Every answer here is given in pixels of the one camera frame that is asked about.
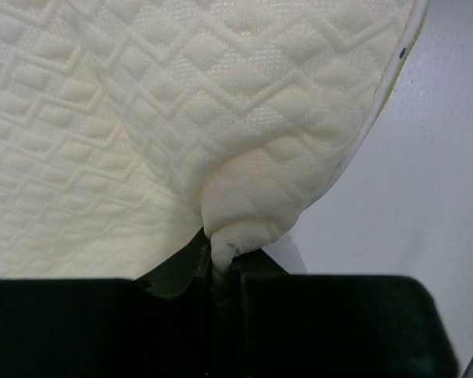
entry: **quilted fabric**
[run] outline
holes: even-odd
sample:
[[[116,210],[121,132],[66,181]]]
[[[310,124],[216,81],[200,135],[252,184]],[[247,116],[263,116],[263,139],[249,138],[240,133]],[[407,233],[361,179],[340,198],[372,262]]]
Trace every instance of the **quilted fabric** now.
[[[223,271],[345,169],[425,0],[0,0],[0,276]]]

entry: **mattress pad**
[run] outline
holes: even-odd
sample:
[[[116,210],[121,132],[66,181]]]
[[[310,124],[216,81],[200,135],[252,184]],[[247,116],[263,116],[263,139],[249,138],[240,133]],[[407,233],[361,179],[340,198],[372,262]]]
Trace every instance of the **mattress pad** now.
[[[215,272],[343,173],[426,0],[0,0],[0,277]]]

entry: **pinched fabric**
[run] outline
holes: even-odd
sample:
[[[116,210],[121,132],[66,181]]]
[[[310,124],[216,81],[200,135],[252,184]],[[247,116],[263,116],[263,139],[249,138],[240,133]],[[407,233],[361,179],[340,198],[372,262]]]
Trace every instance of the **pinched fabric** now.
[[[135,278],[201,227],[221,272],[277,240],[425,2],[0,0],[0,277]]]

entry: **cream quilted fabric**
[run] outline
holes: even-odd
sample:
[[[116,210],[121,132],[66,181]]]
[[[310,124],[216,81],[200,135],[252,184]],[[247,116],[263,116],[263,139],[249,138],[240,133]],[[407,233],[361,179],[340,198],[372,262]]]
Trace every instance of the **cream quilted fabric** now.
[[[426,0],[0,0],[0,277],[218,271],[343,172]]]

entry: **white table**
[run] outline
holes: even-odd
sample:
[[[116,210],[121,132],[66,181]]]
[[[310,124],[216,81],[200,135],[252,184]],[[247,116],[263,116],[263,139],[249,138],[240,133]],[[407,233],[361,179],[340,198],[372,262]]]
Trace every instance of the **white table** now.
[[[473,355],[473,0],[431,0],[419,41],[359,152],[266,249],[292,272],[396,273],[433,294]]]

